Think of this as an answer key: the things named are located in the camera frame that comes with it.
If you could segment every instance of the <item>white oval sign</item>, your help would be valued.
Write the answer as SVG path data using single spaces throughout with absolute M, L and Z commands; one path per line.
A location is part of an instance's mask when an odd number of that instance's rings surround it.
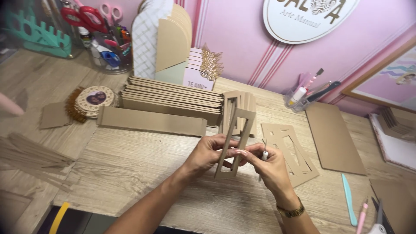
M 359 0 L 265 0 L 263 20 L 279 41 L 301 44 L 325 36 L 340 25 Z

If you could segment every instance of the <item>wooden desk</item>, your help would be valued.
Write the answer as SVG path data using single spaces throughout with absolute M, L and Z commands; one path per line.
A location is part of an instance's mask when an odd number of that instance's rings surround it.
M 23 172 L 0 171 L 0 189 L 30 195 L 34 200 L 15 225 L 15 231 L 36 230 L 50 202 L 87 212 L 119 216 L 155 188 L 189 155 L 196 137 L 98 127 L 95 120 L 85 124 L 38 130 L 41 108 L 50 102 L 64 101 L 81 85 L 104 85 L 118 91 L 127 75 L 104 75 L 89 68 L 86 53 L 79 58 L 57 60 L 28 51 L 18 52 L 0 66 L 3 74 L 0 92 L 14 98 L 26 89 L 29 102 L 25 115 L 0 120 L 1 135 L 21 132 L 53 149 L 78 158 L 67 180 L 72 192 L 57 191 L 49 184 Z M 295 114 L 283 105 L 282 95 L 219 78 L 215 91 L 241 90 L 257 98 L 257 138 L 260 123 L 293 125 L 303 148 L 309 152 L 320 176 L 295 188 L 313 222 L 322 234 L 354 233 L 349 223 L 344 190 L 339 172 L 323 170 L 305 113 Z M 354 211 L 358 215 L 364 198 L 373 196 L 369 178 L 394 179 L 408 184 L 416 196 L 416 174 L 384 163 L 368 119 L 342 113 L 353 141 L 367 169 L 367 177 L 346 174 L 352 190 Z M 207 135 L 218 132 L 208 128 Z M 161 225 L 199 233 L 281 233 L 280 217 L 271 193 L 249 164 L 241 167 L 234 179 L 214 180 L 215 167 L 193 182 L 172 206 Z M 375 219 L 370 204 L 363 233 Z

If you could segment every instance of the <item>teal organizer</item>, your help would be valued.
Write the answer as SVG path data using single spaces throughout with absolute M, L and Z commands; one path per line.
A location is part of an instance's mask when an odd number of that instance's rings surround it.
M 11 10 L 6 10 L 3 14 L 7 26 L 3 30 L 16 39 L 17 46 L 68 59 L 75 58 L 84 51 L 80 38 L 78 38 L 78 31 L 75 31 L 74 27 L 63 20 L 59 21 L 60 24 L 66 25 L 58 25 L 58 28 L 72 29 L 71 38 L 67 32 L 57 30 L 56 25 L 54 25 L 55 27 L 47 27 L 45 22 L 37 20 L 32 9 L 36 7 L 33 5 L 33 0 L 25 1 L 24 5 L 24 10 L 19 10 L 17 14 Z

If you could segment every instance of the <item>yellow strip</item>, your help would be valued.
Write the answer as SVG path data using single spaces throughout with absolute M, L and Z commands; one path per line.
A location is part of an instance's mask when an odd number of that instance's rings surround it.
M 69 207 L 68 202 L 64 202 L 62 204 L 61 208 L 59 209 L 52 223 L 51 229 L 49 230 L 49 234 L 56 234 L 56 232 L 58 231 L 59 224 L 61 223 L 62 218 L 64 217 L 64 214 L 67 211 L 68 207 Z

